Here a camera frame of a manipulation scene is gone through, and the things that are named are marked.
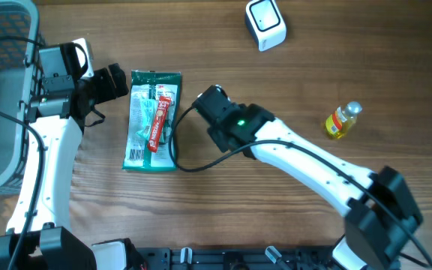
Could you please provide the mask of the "green 3M gloves package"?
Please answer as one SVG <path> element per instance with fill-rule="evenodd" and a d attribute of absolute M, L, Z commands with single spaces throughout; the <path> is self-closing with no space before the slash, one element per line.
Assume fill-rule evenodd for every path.
<path fill-rule="evenodd" d="M 123 170 L 167 172 L 176 169 L 176 139 L 170 136 L 182 88 L 179 72 L 133 70 Z"/>

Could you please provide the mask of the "yellow oil bottle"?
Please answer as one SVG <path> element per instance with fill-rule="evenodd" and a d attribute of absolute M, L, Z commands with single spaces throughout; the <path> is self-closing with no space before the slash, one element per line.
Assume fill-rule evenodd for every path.
<path fill-rule="evenodd" d="M 346 136 L 361 112 L 362 105 L 357 101 L 351 101 L 346 106 L 339 106 L 323 122 L 325 134 L 332 140 L 339 140 Z"/>

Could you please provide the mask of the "red Nescafe coffee sachet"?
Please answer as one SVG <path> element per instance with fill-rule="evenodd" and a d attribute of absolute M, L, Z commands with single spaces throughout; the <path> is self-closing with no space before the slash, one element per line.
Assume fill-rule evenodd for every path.
<path fill-rule="evenodd" d="M 157 109 L 154 114 L 154 119 L 151 126 L 151 132 L 148 138 L 148 150 L 150 152 L 156 153 L 158 151 L 162 129 L 171 103 L 172 103 L 171 97 L 167 97 L 167 96 L 159 97 Z"/>

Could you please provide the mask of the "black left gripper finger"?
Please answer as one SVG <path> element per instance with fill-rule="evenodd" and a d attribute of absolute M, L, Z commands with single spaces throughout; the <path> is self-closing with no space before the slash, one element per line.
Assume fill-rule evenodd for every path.
<path fill-rule="evenodd" d="M 112 76 L 112 80 L 114 83 L 114 97 L 120 98 L 128 94 L 129 89 L 127 85 L 127 77 L 125 72 L 120 68 L 118 63 L 111 64 L 109 66 L 109 71 Z"/>
<path fill-rule="evenodd" d="M 96 104 L 102 104 L 116 98 L 116 87 L 107 68 L 96 70 L 91 81 L 94 84 Z"/>

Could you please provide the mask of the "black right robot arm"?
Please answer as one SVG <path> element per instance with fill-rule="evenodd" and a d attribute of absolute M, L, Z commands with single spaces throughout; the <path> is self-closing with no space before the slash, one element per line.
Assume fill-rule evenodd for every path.
<path fill-rule="evenodd" d="M 222 152 L 284 171 L 319 194 L 343 218 L 344 234 L 331 252 L 345 269 L 389 269 L 423 221 L 404 177 L 389 166 L 379 172 L 335 157 L 292 131 L 256 104 L 232 102 L 210 86 L 192 107 L 208 122 Z"/>

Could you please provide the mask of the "white wet wipe sachet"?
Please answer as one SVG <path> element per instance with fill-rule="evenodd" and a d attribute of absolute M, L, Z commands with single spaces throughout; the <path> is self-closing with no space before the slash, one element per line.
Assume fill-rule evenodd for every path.
<path fill-rule="evenodd" d="M 140 105 L 140 123 L 138 124 L 138 128 L 136 130 L 136 134 L 143 138 L 144 140 L 148 140 L 152 123 L 155 118 L 155 113 L 158 107 L 158 102 L 154 99 L 142 98 L 139 100 Z"/>

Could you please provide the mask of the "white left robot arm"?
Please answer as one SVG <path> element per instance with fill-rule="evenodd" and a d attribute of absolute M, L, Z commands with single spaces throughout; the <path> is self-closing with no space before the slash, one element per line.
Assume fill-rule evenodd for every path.
<path fill-rule="evenodd" d="M 72 169 L 96 105 L 128 94 L 118 64 L 94 70 L 89 42 L 39 47 L 43 76 L 28 101 L 19 203 L 0 236 L 0 269 L 96 269 L 93 250 L 70 229 Z"/>

